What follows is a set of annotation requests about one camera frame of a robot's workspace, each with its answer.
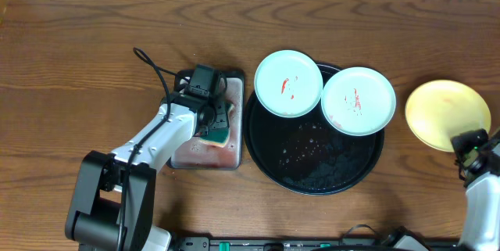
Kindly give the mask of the mint green plate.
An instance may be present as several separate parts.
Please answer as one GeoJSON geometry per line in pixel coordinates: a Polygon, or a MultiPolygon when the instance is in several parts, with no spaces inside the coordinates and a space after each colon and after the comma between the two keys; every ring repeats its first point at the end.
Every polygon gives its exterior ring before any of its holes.
{"type": "Polygon", "coordinates": [[[367,136],[389,124],[397,99],[384,75],[367,67],[350,67],[327,81],[320,103],[333,128],[351,136],[367,136]]]}
{"type": "Polygon", "coordinates": [[[257,67],[255,94],[270,113],[295,118],[309,113],[320,101],[323,78],[319,67],[306,54],[280,50],[257,67]]]}

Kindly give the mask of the green and yellow sponge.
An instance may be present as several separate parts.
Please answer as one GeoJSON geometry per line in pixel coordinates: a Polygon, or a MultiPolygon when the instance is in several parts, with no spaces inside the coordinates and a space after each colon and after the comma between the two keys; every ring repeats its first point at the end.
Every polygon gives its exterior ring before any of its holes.
{"type": "Polygon", "coordinates": [[[200,137],[200,142],[204,145],[211,145],[223,148],[229,141],[230,128],[210,131],[207,135],[200,137]]]}

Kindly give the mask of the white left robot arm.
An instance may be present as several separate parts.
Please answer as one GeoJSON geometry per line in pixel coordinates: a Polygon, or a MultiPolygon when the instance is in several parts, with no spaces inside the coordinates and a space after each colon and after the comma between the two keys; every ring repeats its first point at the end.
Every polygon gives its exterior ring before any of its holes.
{"type": "Polygon", "coordinates": [[[81,250],[167,250],[172,235],[152,223],[157,173],[198,133],[227,129],[225,99],[175,94],[130,141],[83,159],[65,236],[81,250]]]}

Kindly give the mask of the yellow plate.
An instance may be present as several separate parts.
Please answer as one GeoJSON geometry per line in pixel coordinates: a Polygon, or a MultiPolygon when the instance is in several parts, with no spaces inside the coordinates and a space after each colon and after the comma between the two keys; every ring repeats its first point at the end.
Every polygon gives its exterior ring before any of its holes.
{"type": "Polygon", "coordinates": [[[416,88],[406,101],[405,118],[420,141],[443,152],[453,151],[455,136],[491,129],[491,112],[480,94],[450,80],[429,81],[416,88]]]}

